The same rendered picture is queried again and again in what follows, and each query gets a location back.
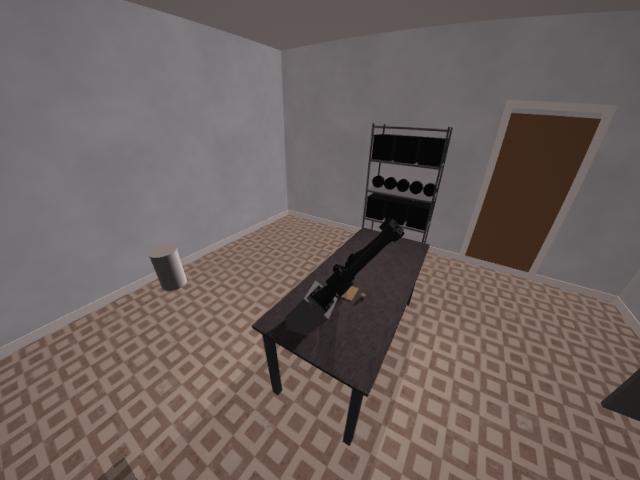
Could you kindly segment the tan flat mat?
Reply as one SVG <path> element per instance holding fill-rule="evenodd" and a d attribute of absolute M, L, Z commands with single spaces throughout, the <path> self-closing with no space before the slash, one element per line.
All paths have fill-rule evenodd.
<path fill-rule="evenodd" d="M 358 292 L 359 288 L 356 287 L 350 287 L 350 289 L 343 295 L 341 296 L 344 299 L 350 300 L 352 301 L 352 299 L 354 298 L 354 296 L 356 295 L 356 293 Z"/>

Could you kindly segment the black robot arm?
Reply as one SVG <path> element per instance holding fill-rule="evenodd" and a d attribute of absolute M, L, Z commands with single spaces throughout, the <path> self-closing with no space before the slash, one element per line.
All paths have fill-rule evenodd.
<path fill-rule="evenodd" d="M 384 228 L 385 225 L 387 225 L 385 227 L 386 229 Z M 367 263 L 369 263 L 386 245 L 392 241 L 395 243 L 404 235 L 404 229 L 390 218 L 382 223 L 379 228 L 382 231 L 374 241 L 372 240 L 373 242 L 371 241 L 365 248 L 357 251 L 357 254 L 352 253 L 348 257 L 348 261 L 345 262 L 345 267 L 335 264 L 333 267 L 334 276 L 332 276 L 332 274 L 332 278 L 330 278 L 330 276 L 330 280 L 326 281 L 328 285 L 322 287 L 322 289 L 320 286 L 317 286 L 310 294 L 310 296 L 325 311 L 328 311 L 334 303 L 334 299 L 331 302 L 331 297 L 335 297 L 336 294 L 342 296 L 354 284 L 352 281 L 353 278 Z"/>

